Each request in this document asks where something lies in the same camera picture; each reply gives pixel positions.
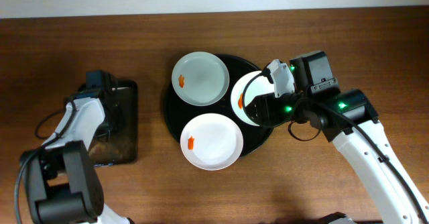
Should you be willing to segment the cream white plate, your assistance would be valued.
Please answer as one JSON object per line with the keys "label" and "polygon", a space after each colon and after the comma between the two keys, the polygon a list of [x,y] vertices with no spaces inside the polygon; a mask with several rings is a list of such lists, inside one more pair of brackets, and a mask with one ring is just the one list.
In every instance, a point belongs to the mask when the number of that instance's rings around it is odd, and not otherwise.
{"label": "cream white plate", "polygon": [[[244,123],[257,126],[248,118],[243,110],[242,94],[247,83],[261,73],[260,70],[250,72],[242,76],[234,85],[231,91],[231,106],[234,114]],[[248,105],[256,96],[274,92],[274,85],[264,76],[256,78],[248,87],[245,93],[245,105]]]}

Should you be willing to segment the grey-white plate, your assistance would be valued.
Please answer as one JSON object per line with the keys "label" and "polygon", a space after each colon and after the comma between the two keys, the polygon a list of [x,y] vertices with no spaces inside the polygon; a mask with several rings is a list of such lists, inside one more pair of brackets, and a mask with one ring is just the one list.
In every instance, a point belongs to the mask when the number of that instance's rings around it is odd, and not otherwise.
{"label": "grey-white plate", "polygon": [[174,92],[186,103],[202,107],[219,101],[230,83],[226,64],[208,52],[189,53],[172,71]]}

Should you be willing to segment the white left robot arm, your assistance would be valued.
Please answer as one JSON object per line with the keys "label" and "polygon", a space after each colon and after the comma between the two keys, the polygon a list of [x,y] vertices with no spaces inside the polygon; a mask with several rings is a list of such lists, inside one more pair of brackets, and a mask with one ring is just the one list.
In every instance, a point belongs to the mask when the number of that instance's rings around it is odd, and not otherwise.
{"label": "white left robot arm", "polygon": [[110,138],[126,128],[137,138],[137,83],[103,70],[87,72],[85,85],[65,99],[62,113],[53,134],[19,159],[17,222],[23,186],[33,223],[132,223],[105,204],[88,150],[94,138]]}

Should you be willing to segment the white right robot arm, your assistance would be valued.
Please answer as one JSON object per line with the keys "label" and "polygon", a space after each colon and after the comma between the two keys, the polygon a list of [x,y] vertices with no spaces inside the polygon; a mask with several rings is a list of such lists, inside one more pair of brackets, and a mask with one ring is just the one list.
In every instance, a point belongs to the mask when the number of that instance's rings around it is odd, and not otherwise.
{"label": "white right robot arm", "polygon": [[260,125],[310,123],[333,143],[363,183],[384,223],[427,223],[428,202],[394,153],[379,115],[359,89],[342,92],[323,51],[261,72],[274,85],[256,97]]}

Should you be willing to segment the black rectangular water tray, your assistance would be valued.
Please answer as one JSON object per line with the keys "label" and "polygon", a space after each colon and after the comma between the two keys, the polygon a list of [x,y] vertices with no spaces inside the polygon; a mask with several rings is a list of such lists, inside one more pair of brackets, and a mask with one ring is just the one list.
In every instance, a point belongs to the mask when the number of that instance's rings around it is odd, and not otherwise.
{"label": "black rectangular water tray", "polygon": [[138,88],[133,80],[113,80],[113,110],[97,129],[88,149],[95,166],[129,164],[138,152]]}

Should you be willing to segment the round black serving tray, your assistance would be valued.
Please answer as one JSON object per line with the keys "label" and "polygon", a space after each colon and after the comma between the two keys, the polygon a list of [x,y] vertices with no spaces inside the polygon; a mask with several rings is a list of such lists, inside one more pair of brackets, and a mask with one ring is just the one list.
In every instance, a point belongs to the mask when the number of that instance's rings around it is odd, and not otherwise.
{"label": "round black serving tray", "polygon": [[260,67],[234,55],[219,54],[218,57],[225,63],[230,77],[229,87],[224,97],[212,105],[198,107],[183,101],[170,85],[164,98],[164,119],[169,132],[178,142],[185,125],[193,118],[205,113],[224,115],[233,120],[243,134],[244,143],[241,152],[243,157],[262,146],[273,132],[272,128],[249,125],[241,121],[231,106],[231,91],[234,84],[245,74],[259,70]]}

